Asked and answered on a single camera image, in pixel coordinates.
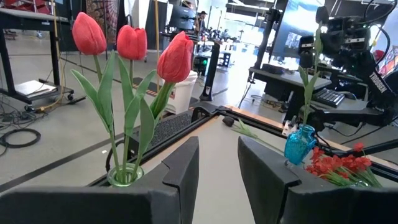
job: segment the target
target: blue glass vase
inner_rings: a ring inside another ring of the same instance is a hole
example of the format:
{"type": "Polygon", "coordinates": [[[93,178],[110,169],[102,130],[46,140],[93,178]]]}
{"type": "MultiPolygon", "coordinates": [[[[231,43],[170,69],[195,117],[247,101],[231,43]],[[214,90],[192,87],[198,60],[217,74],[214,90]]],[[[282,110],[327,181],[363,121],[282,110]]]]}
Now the blue glass vase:
{"type": "Polygon", "coordinates": [[[299,129],[287,137],[285,157],[293,164],[299,165],[304,157],[313,149],[316,139],[315,129],[307,124],[300,124],[299,129]]]}

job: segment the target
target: tulip leaf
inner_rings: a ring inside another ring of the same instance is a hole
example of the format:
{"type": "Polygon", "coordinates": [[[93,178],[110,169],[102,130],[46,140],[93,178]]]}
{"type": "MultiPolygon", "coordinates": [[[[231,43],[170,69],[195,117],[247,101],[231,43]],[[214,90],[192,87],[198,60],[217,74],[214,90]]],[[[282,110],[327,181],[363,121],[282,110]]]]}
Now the tulip leaf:
{"type": "Polygon", "coordinates": [[[305,87],[305,90],[304,90],[304,102],[305,102],[306,105],[309,104],[309,102],[311,101],[313,87],[315,85],[315,82],[317,81],[318,76],[319,76],[319,72],[317,72],[312,77],[312,79],[310,80],[308,85],[305,87]]]}
{"type": "Polygon", "coordinates": [[[77,79],[77,81],[80,83],[80,85],[83,88],[83,90],[85,91],[87,97],[90,99],[90,101],[94,105],[94,108],[97,111],[99,117],[101,118],[106,131],[109,132],[109,126],[107,125],[107,123],[104,120],[104,117],[102,114],[101,103],[98,101],[97,91],[95,90],[94,86],[80,72],[72,69],[72,74],[77,79]]]}
{"type": "Polygon", "coordinates": [[[303,80],[304,86],[307,86],[308,85],[308,74],[305,72],[305,70],[301,66],[298,66],[298,72],[300,73],[300,77],[303,80]]]}
{"type": "Polygon", "coordinates": [[[148,74],[139,84],[136,94],[138,95],[145,94],[150,84],[150,81],[155,77],[155,75],[156,75],[156,70],[151,71],[150,74],[148,74]]]}
{"type": "Polygon", "coordinates": [[[127,111],[124,114],[124,134],[130,136],[134,123],[136,122],[138,112],[140,110],[140,103],[143,99],[144,94],[136,95],[127,107],[127,111]]]}
{"type": "Polygon", "coordinates": [[[154,115],[144,98],[141,98],[140,109],[141,127],[139,130],[138,157],[146,152],[155,132],[154,115]]]}
{"type": "Polygon", "coordinates": [[[123,91],[124,112],[127,113],[127,108],[129,107],[129,104],[133,100],[134,94],[132,93],[131,80],[129,78],[126,66],[124,66],[124,62],[120,57],[118,57],[118,60],[119,60],[120,79],[123,91]]]}
{"type": "Polygon", "coordinates": [[[174,88],[174,85],[175,83],[165,83],[150,105],[150,110],[155,118],[155,124],[157,124],[164,108],[167,106],[167,102],[169,101],[169,96],[174,88]]]}
{"type": "Polygon", "coordinates": [[[108,126],[112,126],[112,82],[114,73],[114,51],[106,62],[105,71],[98,88],[98,101],[101,103],[104,120],[108,126]]]}

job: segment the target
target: monitor screen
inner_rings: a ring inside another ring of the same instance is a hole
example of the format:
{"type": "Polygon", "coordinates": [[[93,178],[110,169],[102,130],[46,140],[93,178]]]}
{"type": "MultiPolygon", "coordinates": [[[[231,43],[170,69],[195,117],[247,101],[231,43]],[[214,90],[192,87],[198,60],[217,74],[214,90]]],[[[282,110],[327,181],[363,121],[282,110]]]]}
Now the monitor screen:
{"type": "Polygon", "coordinates": [[[300,38],[315,33],[315,14],[324,3],[325,0],[288,1],[274,40],[273,56],[299,58],[300,38]]]}

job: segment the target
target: tulip petal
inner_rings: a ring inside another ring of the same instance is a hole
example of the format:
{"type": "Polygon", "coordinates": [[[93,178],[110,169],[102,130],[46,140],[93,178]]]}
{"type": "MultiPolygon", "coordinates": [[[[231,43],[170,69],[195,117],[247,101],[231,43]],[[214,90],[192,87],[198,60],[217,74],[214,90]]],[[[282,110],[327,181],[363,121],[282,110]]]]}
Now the tulip petal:
{"type": "Polygon", "coordinates": [[[86,55],[98,55],[105,51],[106,40],[101,27],[84,12],[77,16],[72,35],[79,51],[86,55]]]}

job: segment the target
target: wheel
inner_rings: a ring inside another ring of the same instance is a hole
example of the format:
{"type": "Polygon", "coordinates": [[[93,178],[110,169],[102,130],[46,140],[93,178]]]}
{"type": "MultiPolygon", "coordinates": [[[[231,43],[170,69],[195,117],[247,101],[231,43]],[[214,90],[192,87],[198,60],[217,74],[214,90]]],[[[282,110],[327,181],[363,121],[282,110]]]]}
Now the wheel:
{"type": "Polygon", "coordinates": [[[25,105],[24,108],[25,108],[25,111],[26,111],[26,112],[32,112],[32,111],[34,111],[32,105],[25,105]]]}
{"type": "Polygon", "coordinates": [[[72,101],[75,98],[75,95],[73,93],[71,93],[67,96],[67,98],[69,101],[72,101]]]}

